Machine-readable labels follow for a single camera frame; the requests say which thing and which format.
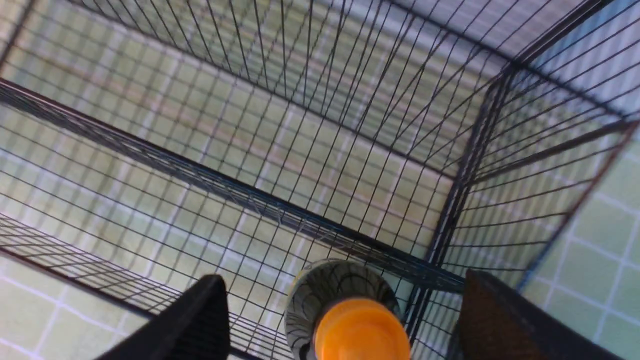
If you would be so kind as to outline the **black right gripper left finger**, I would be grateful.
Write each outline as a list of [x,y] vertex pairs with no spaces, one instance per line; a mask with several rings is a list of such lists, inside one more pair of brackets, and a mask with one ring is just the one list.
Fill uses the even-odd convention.
[[226,360],[231,353],[226,283],[205,275],[99,360]]

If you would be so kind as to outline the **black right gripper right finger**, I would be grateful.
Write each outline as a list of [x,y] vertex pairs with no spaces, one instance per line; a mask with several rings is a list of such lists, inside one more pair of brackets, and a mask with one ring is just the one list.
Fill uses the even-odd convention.
[[486,271],[469,269],[452,331],[455,360],[615,360]]

